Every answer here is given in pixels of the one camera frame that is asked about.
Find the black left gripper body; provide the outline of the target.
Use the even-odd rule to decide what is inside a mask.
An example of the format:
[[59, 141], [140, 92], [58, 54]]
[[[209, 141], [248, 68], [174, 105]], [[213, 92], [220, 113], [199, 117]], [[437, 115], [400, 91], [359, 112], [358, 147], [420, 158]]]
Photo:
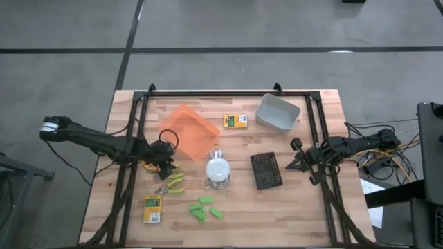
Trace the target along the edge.
[[150, 163], [154, 166], [161, 167], [169, 167], [172, 165], [174, 161], [172, 156], [175, 154], [176, 149], [173, 144], [170, 142], [163, 142], [161, 140], [157, 140], [150, 144], [152, 151], [154, 153], [154, 160]]

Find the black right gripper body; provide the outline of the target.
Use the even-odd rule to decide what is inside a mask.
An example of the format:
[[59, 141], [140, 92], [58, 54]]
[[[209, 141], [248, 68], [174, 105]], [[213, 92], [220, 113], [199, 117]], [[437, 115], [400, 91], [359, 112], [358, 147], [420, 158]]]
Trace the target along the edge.
[[328, 159], [328, 149], [322, 147], [321, 144], [315, 144], [307, 150], [302, 150], [302, 159], [300, 162], [301, 171], [306, 172], [310, 170], [314, 165], [319, 165], [321, 163], [326, 163]]

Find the green handled pliers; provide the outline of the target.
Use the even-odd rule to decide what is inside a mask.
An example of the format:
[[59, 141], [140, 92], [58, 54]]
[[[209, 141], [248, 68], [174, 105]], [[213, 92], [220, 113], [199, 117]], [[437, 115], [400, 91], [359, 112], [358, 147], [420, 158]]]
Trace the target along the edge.
[[166, 184], [164, 187], [158, 188], [154, 194], [155, 195], [162, 195], [162, 194], [181, 194], [185, 190], [183, 188], [173, 188], [173, 186], [176, 183], [180, 183], [184, 179], [184, 174], [173, 174], [168, 177], [169, 183]]

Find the white mushroom lamp metal base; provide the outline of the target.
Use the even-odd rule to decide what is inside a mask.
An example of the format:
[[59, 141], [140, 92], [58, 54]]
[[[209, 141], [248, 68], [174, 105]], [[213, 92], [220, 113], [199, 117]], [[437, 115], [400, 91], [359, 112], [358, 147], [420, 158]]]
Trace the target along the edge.
[[230, 165], [223, 158], [213, 158], [206, 165], [206, 177], [209, 186], [222, 190], [230, 183]]

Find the black mesh basket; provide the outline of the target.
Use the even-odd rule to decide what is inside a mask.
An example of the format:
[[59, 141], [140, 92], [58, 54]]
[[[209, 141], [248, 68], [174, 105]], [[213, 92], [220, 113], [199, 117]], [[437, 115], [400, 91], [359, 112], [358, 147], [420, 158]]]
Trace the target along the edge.
[[255, 182], [259, 190], [280, 187], [282, 177], [274, 152], [250, 156]]

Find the grey plastic bin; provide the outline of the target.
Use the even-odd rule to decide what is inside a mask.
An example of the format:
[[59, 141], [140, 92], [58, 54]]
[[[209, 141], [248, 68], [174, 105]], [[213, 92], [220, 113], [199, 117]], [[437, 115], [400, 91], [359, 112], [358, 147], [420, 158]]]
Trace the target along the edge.
[[257, 106], [255, 119], [278, 133], [289, 133], [296, 127], [300, 113], [299, 106], [267, 93]]

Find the orange translucent plastic bin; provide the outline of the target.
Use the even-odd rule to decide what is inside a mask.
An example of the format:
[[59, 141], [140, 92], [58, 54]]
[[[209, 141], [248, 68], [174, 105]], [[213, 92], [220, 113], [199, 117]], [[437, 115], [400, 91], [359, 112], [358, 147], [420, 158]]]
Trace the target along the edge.
[[166, 129], [177, 135], [177, 150], [193, 161], [204, 158], [215, 146], [220, 135], [220, 130], [212, 122], [185, 104], [178, 106], [161, 122], [160, 130]]

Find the black power strip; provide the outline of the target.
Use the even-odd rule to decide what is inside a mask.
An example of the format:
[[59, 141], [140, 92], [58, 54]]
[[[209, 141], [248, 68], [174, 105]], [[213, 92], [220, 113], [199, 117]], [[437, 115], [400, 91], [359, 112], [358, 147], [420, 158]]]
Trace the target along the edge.
[[377, 160], [372, 164], [369, 165], [364, 165], [362, 167], [362, 170], [366, 173], [366, 174], [373, 174], [376, 171], [380, 170], [381, 168], [384, 167], [390, 167], [392, 163], [392, 160], [389, 158], [383, 158], [381, 160]]

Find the white paper sheet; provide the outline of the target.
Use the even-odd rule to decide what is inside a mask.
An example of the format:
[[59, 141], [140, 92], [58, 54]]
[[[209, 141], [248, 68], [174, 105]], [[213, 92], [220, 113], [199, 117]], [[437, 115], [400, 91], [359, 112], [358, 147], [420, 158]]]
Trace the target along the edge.
[[368, 209], [372, 226], [382, 229], [383, 227], [383, 207], [372, 207]]
[[384, 187], [376, 185], [374, 183], [371, 183], [370, 181], [367, 181], [365, 179], [360, 179], [361, 187], [363, 189], [364, 194], [371, 194], [373, 192], [383, 191], [385, 190]]

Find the black bench bar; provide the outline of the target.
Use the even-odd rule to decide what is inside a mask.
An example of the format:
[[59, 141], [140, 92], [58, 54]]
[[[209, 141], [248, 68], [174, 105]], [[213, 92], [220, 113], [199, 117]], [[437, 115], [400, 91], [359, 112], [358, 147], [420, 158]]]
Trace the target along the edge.
[[368, 208], [377, 208], [394, 203], [403, 203], [410, 199], [425, 199], [424, 180], [391, 187], [365, 195]]

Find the grey metal stand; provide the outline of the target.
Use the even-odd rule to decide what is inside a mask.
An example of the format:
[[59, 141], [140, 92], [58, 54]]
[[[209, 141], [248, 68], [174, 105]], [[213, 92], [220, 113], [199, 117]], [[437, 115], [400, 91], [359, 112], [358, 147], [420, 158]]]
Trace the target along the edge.
[[4, 181], [8, 184], [6, 199], [10, 203], [5, 219], [0, 222], [0, 249], [10, 247], [19, 215], [24, 209], [30, 185], [36, 176], [42, 177], [45, 181], [52, 181], [55, 172], [23, 163], [0, 152], [0, 179], [4, 177]]

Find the black aluminium rig frame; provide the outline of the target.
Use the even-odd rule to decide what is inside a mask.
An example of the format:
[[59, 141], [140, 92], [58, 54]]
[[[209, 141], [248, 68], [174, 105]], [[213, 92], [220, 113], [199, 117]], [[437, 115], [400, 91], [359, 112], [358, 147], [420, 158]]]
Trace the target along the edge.
[[[312, 185], [309, 174], [286, 170], [294, 159], [293, 138], [305, 147], [325, 136], [346, 136], [345, 115], [336, 89], [315, 90], [312, 103], [306, 91], [286, 90], [281, 98], [301, 109], [296, 128], [281, 134], [255, 121], [255, 110], [264, 91], [155, 91], [147, 105], [146, 136], [155, 139], [159, 127], [178, 106], [185, 104], [220, 128], [216, 146], [231, 166], [230, 184], [223, 190], [201, 186], [206, 159], [190, 160], [178, 153], [176, 160], [184, 173], [182, 194], [163, 196], [161, 222], [143, 223], [145, 196], [160, 183], [144, 168], [138, 168], [130, 205], [128, 228], [117, 225], [114, 241], [120, 247], [137, 248], [273, 248], [323, 247], [334, 242], [352, 241], [342, 229], [338, 213], [326, 206], [320, 185]], [[245, 129], [223, 127], [226, 113], [245, 113], [250, 123]], [[274, 152], [283, 185], [265, 190], [257, 188], [250, 156]], [[189, 205], [201, 203], [206, 222], [191, 214]], [[209, 209], [224, 215], [217, 219]]]

